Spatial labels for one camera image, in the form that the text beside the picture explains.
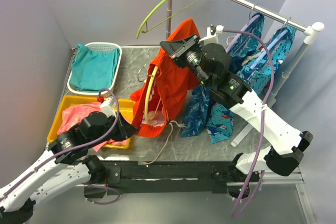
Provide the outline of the yellow hanger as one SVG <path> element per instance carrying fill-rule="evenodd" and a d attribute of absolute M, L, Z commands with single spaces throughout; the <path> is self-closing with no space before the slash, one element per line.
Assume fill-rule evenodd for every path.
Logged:
<path fill-rule="evenodd" d="M 152 116 L 149 118 L 149 116 L 148 116 L 148 106 L 149 106 L 149 101 L 152 98 L 152 87 L 153 87 L 155 76 L 156 76 L 156 73 L 157 73 L 158 69 L 159 69 L 158 66 L 155 66 L 152 73 L 148 74 L 148 77 L 150 77 L 150 80 L 149 80 L 149 84 L 148 84 L 148 87 L 147 87 L 147 90 L 146 90 L 143 115 L 144 115 L 144 118 L 145 118 L 145 123 L 147 125 L 150 125 L 150 126 L 157 126 L 157 123 L 154 120 L 154 118 L 156 116 L 156 113 L 157 113 L 158 108 L 159 108 L 160 103 L 161 103 L 161 99 L 159 99 L 159 102 L 156 106 L 155 111 L 152 113 Z"/>

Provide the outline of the orange shorts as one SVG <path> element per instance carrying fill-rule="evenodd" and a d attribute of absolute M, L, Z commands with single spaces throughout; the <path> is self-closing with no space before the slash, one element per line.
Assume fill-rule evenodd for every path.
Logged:
<path fill-rule="evenodd" d="M 132 125 L 139 129 L 138 136 L 156 137 L 161 134 L 168 121 L 175 120 L 181 111 L 187 92 L 199 85 L 198 79 L 188 68 L 179 68 L 168 56 L 164 49 L 150 62 L 148 74 L 155 67 L 157 73 L 152 84 L 148 102 L 148 113 L 155 112 L 159 120 L 147 124 L 144 117 L 146 92 L 149 84 L 146 82 L 142 88 L 130 96 L 134 102 Z"/>

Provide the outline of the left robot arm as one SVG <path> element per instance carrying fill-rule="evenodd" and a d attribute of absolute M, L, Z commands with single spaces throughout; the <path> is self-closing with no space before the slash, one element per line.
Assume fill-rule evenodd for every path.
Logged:
<path fill-rule="evenodd" d="M 102 181 L 106 169 L 88 150 L 107 140 L 124 141 L 138 131 L 121 113 L 92 112 L 60 133 L 37 161 L 1 188 L 1 223 L 25 223 L 39 204 L 78 184 Z"/>

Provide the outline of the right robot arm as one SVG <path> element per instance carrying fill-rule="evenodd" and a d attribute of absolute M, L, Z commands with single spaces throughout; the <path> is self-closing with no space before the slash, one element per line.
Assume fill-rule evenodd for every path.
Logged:
<path fill-rule="evenodd" d="M 201 84 L 209 87 L 215 102 L 239 115 L 270 143 L 258 152 L 238 154 L 230 168 L 233 180 L 242 181 L 249 171 L 268 169 L 289 176 L 299 166 L 313 135 L 286 123 L 263 104 L 249 84 L 231 73 L 232 58 L 222 45 L 204 44 L 197 35 L 191 35 L 182 40 L 162 41 L 160 46 L 178 67 L 189 68 Z"/>

